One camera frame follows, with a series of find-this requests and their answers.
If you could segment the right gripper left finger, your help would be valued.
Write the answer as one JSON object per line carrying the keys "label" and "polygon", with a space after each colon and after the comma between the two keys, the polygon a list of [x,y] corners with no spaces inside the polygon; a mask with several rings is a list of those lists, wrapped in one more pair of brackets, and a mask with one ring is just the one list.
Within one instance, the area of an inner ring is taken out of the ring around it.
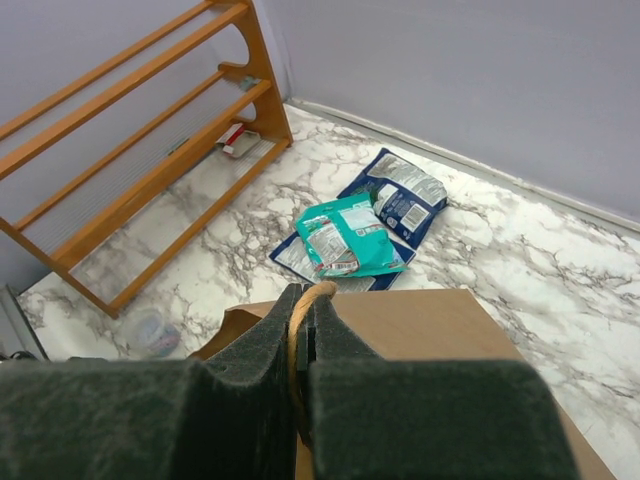
{"label": "right gripper left finger", "polygon": [[302,294],[205,361],[12,361],[1,368],[5,479],[291,479],[286,336]]}

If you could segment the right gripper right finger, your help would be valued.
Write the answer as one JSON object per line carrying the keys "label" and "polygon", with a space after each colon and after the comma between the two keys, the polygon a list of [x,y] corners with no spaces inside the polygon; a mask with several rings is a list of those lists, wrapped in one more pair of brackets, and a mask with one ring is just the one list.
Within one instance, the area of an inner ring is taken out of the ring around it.
{"label": "right gripper right finger", "polygon": [[526,362],[390,360],[337,316],[297,304],[301,479],[576,479],[546,383]]}

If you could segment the blue snack bag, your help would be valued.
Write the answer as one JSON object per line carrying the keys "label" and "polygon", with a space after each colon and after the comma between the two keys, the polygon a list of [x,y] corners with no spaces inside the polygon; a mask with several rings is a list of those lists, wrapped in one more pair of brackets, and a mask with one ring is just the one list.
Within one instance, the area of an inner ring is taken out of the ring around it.
{"label": "blue snack bag", "polygon": [[338,198],[363,192],[370,195],[376,216],[414,250],[448,205],[448,193],[440,180],[387,148],[379,151]]}
{"label": "blue snack bag", "polygon": [[388,290],[414,257],[414,250],[388,238],[356,242],[333,227],[306,237],[294,233],[270,254],[308,283],[332,281],[340,293]]}

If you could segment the teal snack packet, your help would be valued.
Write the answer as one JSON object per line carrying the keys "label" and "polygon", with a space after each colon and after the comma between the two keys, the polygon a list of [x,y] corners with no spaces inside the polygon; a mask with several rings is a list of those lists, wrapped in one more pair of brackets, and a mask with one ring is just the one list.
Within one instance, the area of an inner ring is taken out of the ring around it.
{"label": "teal snack packet", "polygon": [[323,279],[373,277],[407,269],[367,192],[307,208],[296,220],[296,230]]}

